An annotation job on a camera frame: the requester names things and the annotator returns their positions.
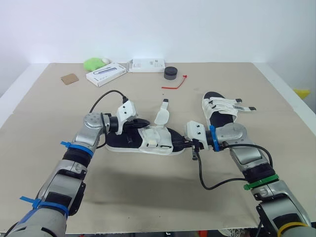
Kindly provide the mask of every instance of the silver robot arm segment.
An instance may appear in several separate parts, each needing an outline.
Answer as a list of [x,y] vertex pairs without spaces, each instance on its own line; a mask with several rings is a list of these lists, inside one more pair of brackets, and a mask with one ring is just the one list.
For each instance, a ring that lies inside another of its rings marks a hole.
[[[228,123],[216,128],[215,135],[219,147],[229,147],[234,162],[248,182],[244,188],[251,190],[254,198],[261,201],[256,209],[269,234],[276,236],[278,232],[286,233],[287,229],[293,227],[311,226],[306,211],[285,182],[279,180],[265,154],[256,147],[234,147],[235,144],[254,145],[243,125]],[[301,230],[316,234],[315,229],[301,228]]]
[[62,142],[68,149],[52,174],[43,184],[33,209],[7,232],[8,237],[63,237],[68,216],[77,213],[85,183],[87,167],[96,150],[100,135],[111,129],[109,117],[101,113],[90,113],[84,117],[83,126],[72,142]]

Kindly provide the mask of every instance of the green sponge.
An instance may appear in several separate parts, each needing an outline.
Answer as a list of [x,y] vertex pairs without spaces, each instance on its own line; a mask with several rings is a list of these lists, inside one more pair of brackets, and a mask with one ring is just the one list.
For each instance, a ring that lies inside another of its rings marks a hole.
[[101,58],[90,58],[83,63],[84,69],[90,72],[102,68],[105,65],[106,64],[102,62]]

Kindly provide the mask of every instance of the blue ring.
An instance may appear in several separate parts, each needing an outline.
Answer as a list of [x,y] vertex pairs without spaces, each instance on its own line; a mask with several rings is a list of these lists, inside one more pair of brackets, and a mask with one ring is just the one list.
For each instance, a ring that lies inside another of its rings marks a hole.
[[[27,202],[32,203],[33,210],[37,210],[38,207],[40,207],[40,206],[53,206],[53,207],[56,207],[58,209],[63,210],[65,212],[65,214],[66,214],[66,218],[68,218],[69,210],[64,205],[61,205],[61,204],[58,204],[58,203],[54,203],[54,202],[49,202],[49,201],[41,201],[39,198],[31,199],[31,198],[25,197],[25,196],[21,196],[20,199],[23,200],[23,201],[27,201]],[[29,217],[34,214],[34,212],[29,212],[29,213],[24,218],[22,218],[21,221],[24,221],[24,222],[27,221],[27,219],[29,219]]]
[[71,144],[70,142],[64,142],[64,141],[62,141],[60,144],[61,144],[61,145],[64,145],[64,146],[67,147],[67,148],[76,148],[76,149],[85,151],[85,152],[87,152],[89,155],[91,155],[91,157],[93,156],[92,150],[88,149],[87,147],[84,147],[84,146],[81,146],[81,145],[76,145],[76,144]]
[[217,141],[217,137],[216,137],[216,130],[215,127],[213,125],[211,125],[209,127],[209,130],[211,131],[212,134],[212,139],[213,139],[213,143],[214,143],[214,151],[219,152],[219,145],[218,145],[218,141]]

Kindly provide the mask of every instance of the product box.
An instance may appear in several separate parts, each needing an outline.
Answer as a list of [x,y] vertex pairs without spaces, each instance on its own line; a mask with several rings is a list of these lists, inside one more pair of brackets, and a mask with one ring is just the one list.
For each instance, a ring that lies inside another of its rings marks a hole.
[[133,59],[127,63],[127,71],[131,73],[163,73],[164,60],[157,58]]
[[96,86],[102,86],[126,73],[126,68],[118,63],[110,63],[86,75]]

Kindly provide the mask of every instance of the table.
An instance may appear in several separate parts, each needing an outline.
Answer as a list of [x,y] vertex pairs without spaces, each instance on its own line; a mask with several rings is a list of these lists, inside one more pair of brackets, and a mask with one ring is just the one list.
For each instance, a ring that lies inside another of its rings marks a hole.
[[[169,99],[168,127],[183,133],[195,120],[206,124],[202,95],[217,91],[227,98],[242,98],[255,106],[239,113],[237,122],[249,137],[267,148],[277,174],[316,220],[316,138],[292,107],[251,63],[174,63],[178,75],[168,82],[162,74],[125,74],[102,87],[85,79],[82,64],[49,64],[0,129],[2,187],[0,232],[30,210],[20,196],[34,198],[82,125],[95,100],[110,89],[122,91],[135,103],[139,118],[154,121],[164,98]],[[64,85],[60,77],[75,73],[79,81]],[[95,111],[114,113],[121,103],[109,95]],[[228,151],[201,151],[207,185],[242,177]],[[243,181],[213,191],[202,188],[198,163],[187,149],[176,156],[114,153],[99,149],[88,168],[85,196],[78,213],[70,217],[68,233],[127,233],[255,227],[258,214]]]

